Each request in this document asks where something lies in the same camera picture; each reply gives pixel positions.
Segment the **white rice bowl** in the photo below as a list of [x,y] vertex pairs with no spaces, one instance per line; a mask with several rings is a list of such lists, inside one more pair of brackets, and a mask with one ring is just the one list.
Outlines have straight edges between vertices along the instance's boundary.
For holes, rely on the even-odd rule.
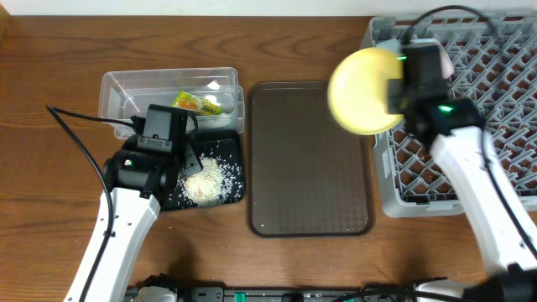
[[436,41],[437,45],[440,48],[440,54],[441,54],[441,74],[442,78],[447,80],[449,79],[453,73],[454,73],[454,65],[451,62],[451,59],[447,52],[445,51],[444,47],[442,46],[440,41]]

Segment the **yellow plate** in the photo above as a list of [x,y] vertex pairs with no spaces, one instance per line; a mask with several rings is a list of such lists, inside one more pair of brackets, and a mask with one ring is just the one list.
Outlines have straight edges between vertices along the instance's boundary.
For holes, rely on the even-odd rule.
[[333,71],[327,101],[337,123],[350,133],[374,135],[397,124],[404,116],[388,112],[388,82],[403,77],[403,64],[393,51],[360,49]]

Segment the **light blue bowl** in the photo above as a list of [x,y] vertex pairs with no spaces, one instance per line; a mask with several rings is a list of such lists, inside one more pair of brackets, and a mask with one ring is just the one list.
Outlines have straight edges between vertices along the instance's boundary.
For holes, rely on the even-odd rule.
[[401,53],[401,43],[397,39],[390,39],[383,42],[376,43],[376,46],[381,49],[389,50],[395,54]]

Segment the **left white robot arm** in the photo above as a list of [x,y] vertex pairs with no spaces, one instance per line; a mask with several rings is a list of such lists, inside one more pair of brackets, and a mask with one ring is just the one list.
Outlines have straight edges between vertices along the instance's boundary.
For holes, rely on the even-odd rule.
[[120,301],[144,238],[184,175],[201,171],[191,149],[193,112],[152,104],[134,117],[134,135],[97,168],[103,192],[96,225],[68,301]]

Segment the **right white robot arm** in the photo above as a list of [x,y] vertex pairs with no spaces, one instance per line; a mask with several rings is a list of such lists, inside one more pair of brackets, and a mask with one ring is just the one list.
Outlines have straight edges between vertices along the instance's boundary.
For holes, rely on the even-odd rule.
[[441,47],[406,42],[402,75],[388,84],[388,110],[427,148],[451,183],[477,239],[487,280],[470,301],[536,299],[536,225],[498,160],[483,115],[468,98],[448,96]]

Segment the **green snack wrapper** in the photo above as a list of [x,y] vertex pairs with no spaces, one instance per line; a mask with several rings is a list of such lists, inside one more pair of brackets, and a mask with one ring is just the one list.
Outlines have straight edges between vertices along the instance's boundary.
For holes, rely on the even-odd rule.
[[193,111],[207,116],[222,114],[222,108],[208,99],[195,96],[186,91],[180,91],[177,97],[170,104],[172,107]]

